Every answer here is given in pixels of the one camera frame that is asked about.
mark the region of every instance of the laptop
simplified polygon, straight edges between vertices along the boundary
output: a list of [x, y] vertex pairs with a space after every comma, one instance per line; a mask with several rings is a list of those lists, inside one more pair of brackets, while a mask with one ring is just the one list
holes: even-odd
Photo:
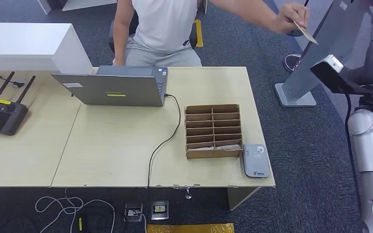
[[167, 67], [100, 66], [96, 74], [52, 74], [84, 104], [164, 106]]

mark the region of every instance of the wifi router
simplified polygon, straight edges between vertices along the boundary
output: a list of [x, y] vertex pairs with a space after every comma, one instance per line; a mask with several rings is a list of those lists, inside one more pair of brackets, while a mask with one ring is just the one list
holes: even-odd
[[[5, 80], [3, 85], [0, 87], [0, 95], [5, 90], [6, 86], [14, 76], [15, 72], [12, 72], [9, 77]], [[28, 108], [26, 105], [21, 104], [22, 99], [25, 97], [32, 83], [35, 80], [35, 75], [32, 76], [29, 83], [26, 85], [23, 92], [20, 94], [16, 102], [0, 99], [0, 133], [12, 136], [14, 135], [22, 121], [24, 120]]]

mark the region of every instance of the yellow label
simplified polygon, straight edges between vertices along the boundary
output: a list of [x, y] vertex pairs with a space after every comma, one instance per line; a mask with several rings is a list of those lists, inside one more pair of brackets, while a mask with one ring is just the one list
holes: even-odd
[[201, 27], [201, 21], [199, 19], [196, 19], [194, 21], [196, 28], [197, 28], [197, 47], [203, 47], [203, 39], [202, 39], [202, 27]]
[[125, 94], [106, 94], [107, 96], [111, 96], [111, 97], [126, 97]]
[[0, 99], [0, 103], [3, 103], [3, 104], [11, 104], [10, 101], [7, 101], [7, 100], [1, 100], [1, 99]]
[[79, 231], [82, 231], [82, 218], [79, 218]]

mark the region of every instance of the floor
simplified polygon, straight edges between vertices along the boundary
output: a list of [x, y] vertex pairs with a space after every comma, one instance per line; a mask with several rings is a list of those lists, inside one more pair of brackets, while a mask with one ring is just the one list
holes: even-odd
[[[274, 10], [271, 0], [266, 1]], [[68, 22], [77, 34], [94, 66], [111, 64], [107, 44], [109, 24], [115, 6], [101, 6], [44, 15], [36, 0], [0, 0], [0, 22]], [[186, 200], [183, 191], [152, 189], [151, 200], [169, 200], [172, 211], [166, 221], [153, 224], [204, 224], [233, 222], [237, 233], [339, 233], [358, 232], [359, 214], [343, 122], [325, 90], [312, 93], [315, 108], [284, 109], [273, 84], [289, 74], [282, 59], [300, 53], [297, 41], [276, 35], [210, 5], [199, 15], [203, 24], [204, 47], [196, 51], [204, 66], [246, 66], [267, 143], [276, 188], [261, 189], [235, 211], [228, 211], [223, 188], [196, 188]], [[39, 232], [59, 212], [51, 207], [38, 214], [34, 204], [41, 196], [63, 197], [63, 188], [0, 188], [0, 233]], [[148, 206], [145, 189], [71, 188], [69, 196], [88, 201], [103, 199], [122, 212], [126, 202], [142, 201]], [[101, 204], [85, 209], [92, 233], [108, 232], [110, 211]], [[61, 218], [45, 232], [68, 232], [71, 216]], [[142, 224], [122, 222], [117, 213], [114, 232], [142, 232]]]

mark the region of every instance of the person's hand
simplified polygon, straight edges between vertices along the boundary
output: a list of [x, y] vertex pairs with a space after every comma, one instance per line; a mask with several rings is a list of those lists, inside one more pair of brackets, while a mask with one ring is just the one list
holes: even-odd
[[303, 28], [306, 28], [309, 19], [309, 9], [297, 3], [285, 4], [282, 6], [277, 17], [272, 22], [272, 29], [277, 33], [287, 33], [298, 29], [294, 21]]

